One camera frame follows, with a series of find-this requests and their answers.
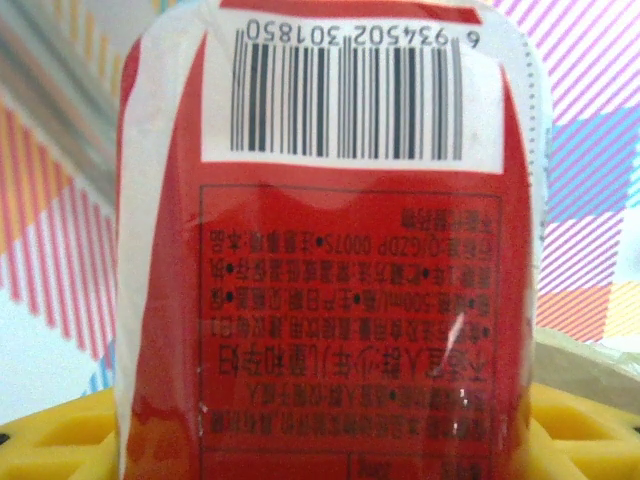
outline plastic wrapper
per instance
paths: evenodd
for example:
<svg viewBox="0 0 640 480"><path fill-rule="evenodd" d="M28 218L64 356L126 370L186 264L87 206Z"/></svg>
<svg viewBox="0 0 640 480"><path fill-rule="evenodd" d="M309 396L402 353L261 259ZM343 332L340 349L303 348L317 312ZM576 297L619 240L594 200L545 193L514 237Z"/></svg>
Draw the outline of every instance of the plastic wrapper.
<svg viewBox="0 0 640 480"><path fill-rule="evenodd" d="M523 478L551 109L515 27L193 2L121 90L120 478Z"/></svg>

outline purple stripe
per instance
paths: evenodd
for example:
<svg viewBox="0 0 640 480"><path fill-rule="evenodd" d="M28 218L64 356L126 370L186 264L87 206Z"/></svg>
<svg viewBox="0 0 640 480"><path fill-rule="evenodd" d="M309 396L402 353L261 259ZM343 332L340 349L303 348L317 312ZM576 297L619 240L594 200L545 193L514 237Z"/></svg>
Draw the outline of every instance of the purple stripe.
<svg viewBox="0 0 640 480"><path fill-rule="evenodd" d="M576 20L574 20L568 27L567 30L568 32L572 32L574 30L577 30L578 27L580 26L580 24L582 23L582 19L584 18L584 15L591 9L591 7L593 6L593 4L596 2L596 0L591 0L589 3L587 3L585 5L585 7L580 11L580 13L578 13ZM573 4L572 2L569 2L569 8L575 6L575 4ZM560 21L564 18L565 14L567 12L567 9L565 9L564 12L562 12L562 15L560 15L557 19L557 21ZM542 59L544 60L545 63L547 63L549 61L549 58L555 53L555 51L558 49L558 46L560 44L562 44L562 42L564 42L566 40L567 36L564 34L561 34L556 41L547 49L547 51L543 54ZM578 39L576 39L576 41L572 44L572 47L575 46L575 43L580 39L581 37L578 37ZM566 45L566 43L563 45L565 46L565 48L567 49L567 51L571 51L572 47L568 47Z"/></svg>
<svg viewBox="0 0 640 480"><path fill-rule="evenodd" d="M551 12L551 10L553 10L554 8L557 7L556 5L557 2L548 2L547 4L547 8L545 8L542 13L540 15L538 15L538 17L536 18L536 21L533 22L533 25L531 25L531 28L529 28L529 34L533 34L534 32L538 31L538 28L540 27L540 25L542 24L542 22L546 21L549 19L549 13Z"/></svg>
<svg viewBox="0 0 640 480"><path fill-rule="evenodd" d="M629 103L629 101L631 101L631 99L633 99L633 97L635 96L635 92L631 92L629 95L627 95L625 98L623 98L620 101L620 105L626 105L627 103ZM589 120L596 118L596 123L594 124L590 124ZM554 145L553 149L556 152L560 152L564 149L564 147L571 141L573 141L573 139L576 138L576 136L578 136L579 133L582 133L582 131L589 127L589 128L593 128L595 129L596 127L600 126L600 124L602 122L607 121L608 117L602 114L594 114L589 118L586 118L585 120L582 121L582 124L576 128L576 130L571 134L570 137L568 137L564 142L562 142L560 145ZM564 135L564 132L571 127L571 123L566 123L563 124L561 127L558 128L558 130L556 131L556 133L554 134L555 138L559 138L562 137Z"/></svg>
<svg viewBox="0 0 640 480"><path fill-rule="evenodd" d="M543 262L542 277L546 276L548 268L553 267L556 263L558 263L561 260L560 257L567 256L569 252L576 250L578 248L578 245L581 242L587 241L588 242L587 244L589 245L597 241L597 238L591 238L595 236L594 232L602 230L604 231L604 234L606 234L607 232L611 232L611 231L620 231L622 218L617 218L616 223L613 225L605 225L606 223L608 222L600 221L598 225L592 226L592 228L590 228L590 230L584 235L580 237L576 235L575 237L571 237L570 239L566 239L564 242L562 242L560 246L554 250L554 256L551 257L552 259L551 260L545 259L545 261Z"/></svg>
<svg viewBox="0 0 640 480"><path fill-rule="evenodd" d="M545 230L544 230L544 234L545 234L545 241L553 234L555 234L556 231L560 231L560 226L563 225L561 223L553 223L550 222L546 225Z"/></svg>
<svg viewBox="0 0 640 480"><path fill-rule="evenodd" d="M614 22L618 20L618 17L620 17L622 14L624 13L624 11L618 13L618 16L614 19ZM552 66L552 68L555 71L555 68L560 65L562 62L564 62L565 58L571 54L571 53L575 53L575 47L576 44L578 43L579 40L581 40L587 33L590 33L591 27L593 26L593 24L595 22L597 22L598 20L600 20L599 17L596 17L590 24L589 26L585 29L584 32L582 32L580 34L580 36L576 39L575 42L573 42L570 46L566 47L566 51L564 54L562 54L562 56L555 62L555 64ZM629 22L628 25L626 25L625 27L623 27L623 31L619 32L618 35L616 35L605 47L602 47L601 50L602 51L607 51L609 50L615 43L617 43L620 38L622 37L622 35L625 33L624 29L627 29L630 25L632 24L632 22ZM567 67L567 69L565 70L565 72L554 82L553 86L552 86L552 90L555 90L558 88L558 86L560 85L561 82L564 81L564 79L571 74L571 72L573 72L575 70L576 65L579 62L582 62L584 60L584 55L586 52L592 51L595 47L595 45L598 43L598 40L594 40L593 42L591 42L586 48L584 48L581 52L580 55L576 56L576 59L573 61L573 63L571 65L569 65ZM589 65L584 69L589 70L593 67L593 65L600 61L600 55L597 55L593 60L591 60L591 63L589 63Z"/></svg>
<svg viewBox="0 0 640 480"><path fill-rule="evenodd" d="M591 1L588 3L587 8L589 8L589 6L590 6L590 5L593 5L593 3L594 3L595 1L596 1L596 0L591 0ZM549 36L550 36L554 31L555 31L555 29L556 29L556 27L558 26L558 24L559 24L562 20L564 20L564 17L566 17L566 16L567 16L567 13L569 12L569 10L571 10L574 6L575 6L575 4L574 4L573 2L568 2L568 3L567 3L567 6L566 6L566 7L564 7L564 10L562 10L562 12L560 12L560 13L559 13L559 14L557 14L557 15L554 13L555 20L551 23L551 25L549 26L549 28L547 28L547 30L542 34L542 36L540 37L540 40L538 41L538 45L542 45L542 44L544 44L544 43L547 41L547 39L549 38ZM549 17L547 16L548 11L549 11L549 9L545 10L545 12L543 13L543 19L544 19L544 20L547 20L547 21L549 20Z"/></svg>
<svg viewBox="0 0 640 480"><path fill-rule="evenodd" d="M616 250L610 253L608 256L604 257L599 263L593 264L591 262L585 262L585 265L583 265L582 267L591 267L588 270L574 269L573 271L569 271L564 275L564 278L558 280L545 290L548 292L563 292L569 289L593 288L601 286L598 282L604 282L610 274L613 274L613 271L615 270L615 266L617 263L616 257L618 256L618 245L620 245L620 240L617 240L610 246L611 249Z"/></svg>
<svg viewBox="0 0 640 480"><path fill-rule="evenodd" d="M582 149L587 145L591 145L594 142L597 142L598 140L600 140L601 138L606 138L607 135L612 131L612 130L616 130L618 128L619 125L621 125L622 123L624 123L628 117L636 114L637 112L634 111L633 108L629 108L625 111L624 115L622 115L615 123L612 123L606 130L604 131L599 131L597 129L597 127L600 126L601 123L606 123L606 121L610 120L611 117L608 115L598 115L599 119L590 124L591 130L593 130L594 133L590 134L589 136L587 136L587 139L584 140L583 142L577 142L576 145L569 150L567 153L563 153L561 157L559 158L573 158L573 160L571 162L568 163L563 163L561 161L556 161L556 164L553 166L553 168L549 169L549 173L550 174L557 174L557 175L561 175L564 172L566 172L569 169L573 169L577 164L582 163L582 156L581 155L573 155L574 152L576 152L576 150L578 149ZM571 135L571 137L569 137L569 139L571 141L573 141L575 138L577 137L577 135ZM562 149L560 148L555 148L555 153L556 155L559 155L560 152L562 151Z"/></svg>
<svg viewBox="0 0 640 480"><path fill-rule="evenodd" d="M609 236L605 237L603 240L601 240L601 237L598 239L594 239L582 247L582 249L586 249L590 247L589 251L573 257L573 261L568 265L563 262L557 266L554 265L553 268L547 269L544 272L544 276L540 279L540 286L539 286L540 291L552 290L552 287L563 283L563 279L564 281L568 280L567 277L570 274L575 275L577 273L581 273L583 272L584 268L588 267L589 265L593 265L591 262L586 262L586 260L589 260L592 256L596 255L597 253L603 253L603 252L600 252L600 250L604 250L605 252L610 251L609 244L612 241L614 241L615 237L619 233L620 233L619 230L614 230L613 232L611 232ZM600 263L597 263L594 267L591 268L590 271L593 271L593 268L595 267L599 268L600 266L602 266L605 260L601 261Z"/></svg>
<svg viewBox="0 0 640 480"><path fill-rule="evenodd" d="M594 235L594 232L596 232L597 230L602 230L605 229L605 224L607 223L614 223L614 225L606 225L606 229L605 231L610 231L615 229L616 227L619 227L620 224L622 224L622 218L616 218L619 217L618 215L611 215L608 217L598 217L597 222L594 221L592 222L591 225L581 225L581 222L576 222L576 224L574 225L573 228L571 228L569 231L567 231L566 235L563 235L562 237L558 238L556 241L554 241L553 243L550 243L549 245L545 245L544 251L551 253L553 252L553 255L546 255L545 253L545 258L542 262L542 270L543 270L543 275L546 274L546 269L549 266L554 265L560 256L566 255L568 251L570 251L573 248L576 248L576 246L584 241L585 239L588 239L589 236ZM573 235L574 230L579 230L579 232L577 232L576 235ZM571 235L571 237L569 239L565 239L566 236ZM551 249L553 245L555 245L556 243L560 243L560 245L555 248L555 249Z"/></svg>
<svg viewBox="0 0 640 480"><path fill-rule="evenodd" d="M622 72L624 72L624 71L625 71L625 70L626 70L630 65L633 65L636 61L637 61L637 60L636 60L635 58L633 58L633 57L632 57L632 58L630 58L630 59L627 61L627 63L625 63L625 64L624 64L624 65L623 65L619 70L617 70L617 71L613 74L613 76L609 79L609 81L608 81L607 83L605 83L602 87L600 87L600 89L599 89L596 93L594 93L594 94L591 96L591 98L589 98L589 100L588 100L588 101L586 101L586 102L584 103L584 105L583 105L583 106L582 106L582 108L578 111L578 113L574 114L574 115L571 117L571 119L572 119L572 120L575 120L575 119L579 118L579 117L580 117L580 115L582 115L582 114L584 113L584 111L585 111L587 108L589 108L589 107L591 107L591 106L592 106L592 104L595 102L595 100L596 100L598 97L600 97L600 95L602 95L602 93L603 93L604 91L606 91L607 89L609 89L609 87L611 86L611 84L615 83L615 82L618 80L618 78L620 77L620 74L621 74ZM582 89L582 91L580 91L580 92L579 92L579 93L577 93L577 94L575 94L575 93L573 92L573 89L567 89L567 91L566 91L566 92L569 92L569 91L571 90L571 91L572 91L572 93L574 93L574 95L575 95L575 96L574 96L573 100L571 101L571 103L569 103L569 105L567 105L567 106L565 107L565 109L564 109L562 112L560 112L560 113L558 114L557 118L562 118L562 117L563 117L563 116L564 116L564 115L565 115L569 110L571 110L571 109L573 108L573 106L576 104L576 102L577 102L578 100L581 100L581 99L585 96L585 94L588 92L588 90L589 90L589 89L591 89L591 87L593 87L593 85L596 83L596 81L597 81L597 80L598 80L598 79L596 79L596 80L592 80L591 82L589 82L589 83L588 83L588 84L587 84L587 85ZM636 78L634 78L633 76L631 76L631 78L629 78L629 79L628 79L627 81L625 81L622 85L620 85L620 87L618 87L618 89L617 89L615 92L613 92L611 95L609 95L609 96L607 97L607 100L606 100L605 102L603 102L602 106L600 106L600 107L599 107L600 111L603 111L603 110L605 110L605 109L606 109L606 107L608 106L607 102L609 102L609 101L611 101L611 99L613 99L613 98L617 97L617 96L620 94L620 92L624 91L624 89L625 89L625 88L627 88L629 85L631 85L631 84L633 84L633 83L635 83L635 82L637 82L637 79L636 79Z"/></svg>
<svg viewBox="0 0 640 480"><path fill-rule="evenodd" d="M606 289L607 287L605 286L598 286L597 288L602 288L603 290ZM564 315L560 315L557 316L558 313L562 312L562 311L566 311L568 306L572 306L575 305L576 303L581 303L582 299L585 296L594 296L594 292L592 289L583 289L580 288L579 290L582 290L582 292L580 292L578 295L576 295L575 297L572 298L571 302L565 302L565 303L561 303L560 305L556 305L555 307L551 308L548 311L545 312L541 312L540 316L541 317L546 317L548 316L550 319L566 319L566 317ZM556 321L555 323L548 323L547 325L549 326L549 328L553 328L555 325L558 325L561 322Z"/></svg>
<svg viewBox="0 0 640 480"><path fill-rule="evenodd" d="M540 4L540 0L531 0L529 2L529 6L527 7L527 9L522 12L522 15L520 15L520 18L518 19L518 21L516 22L518 25L522 25L531 15L531 12L533 12L533 10L535 10L535 8Z"/></svg>
<svg viewBox="0 0 640 480"><path fill-rule="evenodd" d="M593 155L596 152L600 152L600 150L602 150L603 148L606 147L611 147L613 148L618 140L620 140L621 137L624 137L625 135L627 135L629 132L636 130L638 127L636 125L629 125L624 131L620 132L615 138L609 139L607 142L603 142L602 145L598 146L597 150L594 150L593 152L590 152L590 155ZM635 138L631 137L630 139L631 143L635 143L636 140ZM614 156L612 154L605 154L603 155L603 158L605 160L611 159ZM620 165L624 165L624 160L625 158L621 158L619 162L611 162L608 163L606 168L603 170L598 170L597 174L598 177L600 178L604 178L612 169L614 168L618 168L620 167ZM555 191L561 191L559 194L556 194L556 197L554 199L554 202L556 204L559 204L561 202L563 202L568 196L573 195L577 189L579 189L580 187L584 186L585 183L593 180L593 177L591 175L584 175L583 179L576 183L576 184L571 184L571 182L574 181L574 179L576 177L578 177L580 174L584 173L585 170L587 170L591 165L589 165L588 163L583 164L580 168L578 168L577 170L572 169L571 174L570 175L564 175L564 181L563 182L557 182L554 185L554 190Z"/></svg>
<svg viewBox="0 0 640 480"><path fill-rule="evenodd" d="M511 14L515 11L515 9L518 7L518 5L520 5L522 2L521 1L512 1L511 5L509 5L509 8L507 8L505 10L505 15L507 17L510 17Z"/></svg>
<svg viewBox="0 0 640 480"><path fill-rule="evenodd" d="M600 228L602 227L603 224L609 222L609 221L613 221L616 218L617 214L612 213L612 214L605 214L605 215L601 215L597 218L597 223L596 220L594 220L592 222L591 227L593 227L588 234L591 234L593 232L594 229ZM588 225L584 225L584 226L580 226L580 221L576 221L576 223L569 229L567 230L563 230L562 231L562 235L560 235L558 238L555 238L555 236L557 235L556 232L559 232L560 230L556 230L553 232L553 234L547 235L547 237L545 238L545 255L546 252L548 251L548 248L551 247L551 245L553 245L554 243L559 242L562 238L566 237L567 235L573 234L573 231L575 229L584 229L587 228Z"/></svg>
<svg viewBox="0 0 640 480"><path fill-rule="evenodd" d="M587 265L582 265L585 260L596 255L598 250L606 248L608 243L615 241L615 237L619 233L620 229L608 230L603 232L601 236L589 238L588 242L585 242L584 245L580 245L579 250L576 249L577 251L571 256L571 260L560 261L560 259L558 259L547 265L547 268L540 278L540 290L546 290L550 285L558 283L558 279L564 277L567 272L575 270L576 267L578 270L586 268L591 263L589 262Z"/></svg>
<svg viewBox="0 0 640 480"><path fill-rule="evenodd" d="M504 2L505 0L496 0L495 2L493 2L493 6L495 8L500 8Z"/></svg>
<svg viewBox="0 0 640 480"><path fill-rule="evenodd" d="M627 44L624 46L624 49L628 49L628 48L629 48L629 47L631 47L634 43L635 43L634 41L631 41L631 42L627 43ZM594 63L594 62L595 62L595 63L597 63L599 60L600 60L600 56L598 56L596 59L594 59L594 61L592 61L592 63ZM596 76L596 78L594 78L593 80L591 80L591 81L590 81L590 82L589 82L589 83L588 83L588 84L587 84L587 85L582 89L582 91L581 91L579 94L575 95L575 98L576 98L576 99L578 99L578 98L582 97L583 95L585 95L585 94L587 93L587 91L588 91L591 87L593 87L593 85L594 85L596 82L598 82L598 81L602 78L602 76L603 76L603 75L602 75L602 73L604 72L604 74L605 74L605 75L606 75L606 74L608 74L608 73L610 72L610 69L611 69L613 66L615 66L615 65L616 65L616 63L617 63L619 60L620 60L620 57L618 57L618 56L614 56L613 58L611 58L611 59L609 60L609 62L608 62L604 67L599 68L598 70L599 70L599 72L600 72L600 73L598 74L598 76ZM611 79L609 80L608 84L609 84L609 83L614 82L614 81L618 78L618 76L619 76L621 73L623 73L623 72L625 71L625 69L626 69L629 65L632 65L635 61L636 61L636 59L635 59L634 57L631 57L629 60L627 60L627 63L625 63L625 65L624 65L622 68L618 69L618 70L616 71L616 73L612 75L612 77L611 77ZM588 66L588 67L585 67L585 68L584 68L584 69L583 69L583 70L578 74L577 78L578 78L578 79L580 79L580 78L584 78L584 77L586 77L589 73L591 73L591 71L592 71L592 70L594 70L594 69L591 67L591 64L589 64L589 66ZM563 100L564 100L564 99L565 99L569 94L575 94L575 88L577 88L577 87L578 87L578 84L577 84L577 83L574 83L573 85L567 85L567 88L564 90L564 92L562 92L562 94L561 94L558 98L556 98L556 100L555 100L555 101L556 101L556 105L560 105L560 103L562 103L562 101L563 101ZM554 87L552 87L552 88L553 88L553 89L554 89L554 91L555 91L555 90L556 90L556 89L558 89L559 87L554 86Z"/></svg>

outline pink striped pattern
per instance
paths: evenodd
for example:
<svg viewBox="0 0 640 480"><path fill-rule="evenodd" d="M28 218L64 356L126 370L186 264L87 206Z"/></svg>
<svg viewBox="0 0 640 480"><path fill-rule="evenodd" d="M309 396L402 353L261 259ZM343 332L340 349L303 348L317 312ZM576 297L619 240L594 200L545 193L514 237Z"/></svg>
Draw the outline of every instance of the pink striped pattern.
<svg viewBox="0 0 640 480"><path fill-rule="evenodd" d="M599 341L607 322L610 294L611 286L606 285L541 295L537 325L578 341Z"/></svg>
<svg viewBox="0 0 640 480"><path fill-rule="evenodd" d="M106 355L111 368L112 219L12 112L0 105L0 114L8 132L0 141L0 288L93 359Z"/></svg>

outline yellow tray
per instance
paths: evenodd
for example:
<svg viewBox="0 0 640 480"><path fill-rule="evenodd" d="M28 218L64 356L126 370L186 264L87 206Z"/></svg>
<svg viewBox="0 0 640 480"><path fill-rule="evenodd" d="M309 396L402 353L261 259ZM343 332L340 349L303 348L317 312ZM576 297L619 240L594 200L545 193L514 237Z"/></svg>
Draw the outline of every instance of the yellow tray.
<svg viewBox="0 0 640 480"><path fill-rule="evenodd" d="M532 403L532 480L640 480L639 416L541 385ZM0 427L0 480L115 479L114 408L106 390Z"/></svg>

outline blue striped pattern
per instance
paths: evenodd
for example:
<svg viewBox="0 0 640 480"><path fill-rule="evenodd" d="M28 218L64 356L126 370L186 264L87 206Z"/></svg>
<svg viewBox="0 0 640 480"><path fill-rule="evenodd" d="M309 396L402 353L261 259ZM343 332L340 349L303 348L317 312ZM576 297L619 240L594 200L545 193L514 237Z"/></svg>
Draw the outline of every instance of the blue striped pattern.
<svg viewBox="0 0 640 480"><path fill-rule="evenodd" d="M549 222L579 220L626 207L639 125L637 106L556 126Z"/></svg>
<svg viewBox="0 0 640 480"><path fill-rule="evenodd" d="M111 358L115 358L115 344L113 340L109 344L109 353ZM106 355L100 359L97 364L98 370L89 378L89 388L83 392L83 396L99 392L105 388L113 386L113 370L107 368Z"/></svg>

